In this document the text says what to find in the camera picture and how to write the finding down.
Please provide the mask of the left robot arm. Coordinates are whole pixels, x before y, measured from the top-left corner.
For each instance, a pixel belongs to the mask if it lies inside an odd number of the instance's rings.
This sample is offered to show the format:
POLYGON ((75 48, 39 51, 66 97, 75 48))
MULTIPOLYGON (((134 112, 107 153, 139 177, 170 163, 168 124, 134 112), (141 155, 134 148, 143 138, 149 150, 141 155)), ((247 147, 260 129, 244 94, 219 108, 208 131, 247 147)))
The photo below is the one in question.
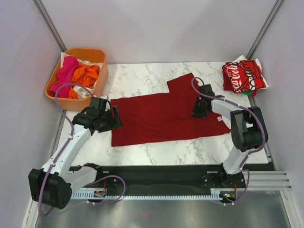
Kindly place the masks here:
POLYGON ((88 107, 76 114, 71 123, 71 132, 51 158, 28 175, 31 197, 38 208, 48 205, 63 209, 72 194, 87 185, 99 187, 104 175, 99 166, 86 164, 73 173, 69 169, 84 144, 94 133, 103 133, 122 127, 117 106, 104 98, 93 97, 88 107))

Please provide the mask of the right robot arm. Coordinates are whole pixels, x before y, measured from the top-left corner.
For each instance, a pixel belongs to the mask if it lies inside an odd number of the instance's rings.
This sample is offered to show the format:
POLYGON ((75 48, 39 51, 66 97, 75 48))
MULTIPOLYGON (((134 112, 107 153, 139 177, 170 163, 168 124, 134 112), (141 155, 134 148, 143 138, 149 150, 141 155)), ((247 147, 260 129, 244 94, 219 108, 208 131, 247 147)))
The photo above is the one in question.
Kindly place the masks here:
POLYGON ((249 155, 261 151, 268 141, 268 132, 257 106, 244 107, 222 95, 215 95, 210 84, 194 89, 199 97, 192 114, 195 117, 207 118, 219 114, 230 120, 233 147, 220 164, 216 173, 204 173, 203 181, 207 188, 244 188, 243 167, 249 155))

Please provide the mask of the dark red t shirt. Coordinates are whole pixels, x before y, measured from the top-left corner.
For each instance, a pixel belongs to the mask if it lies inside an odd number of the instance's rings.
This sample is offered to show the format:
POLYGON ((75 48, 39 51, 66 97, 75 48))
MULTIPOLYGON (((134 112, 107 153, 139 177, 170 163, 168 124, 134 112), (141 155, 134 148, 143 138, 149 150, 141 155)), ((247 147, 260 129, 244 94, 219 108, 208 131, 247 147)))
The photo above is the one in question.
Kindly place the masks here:
POLYGON ((169 92, 111 100, 118 108, 122 127, 112 130, 113 147, 230 133, 221 115, 208 113, 206 118, 195 118, 192 111, 196 102, 198 82, 192 73, 167 82, 169 92))

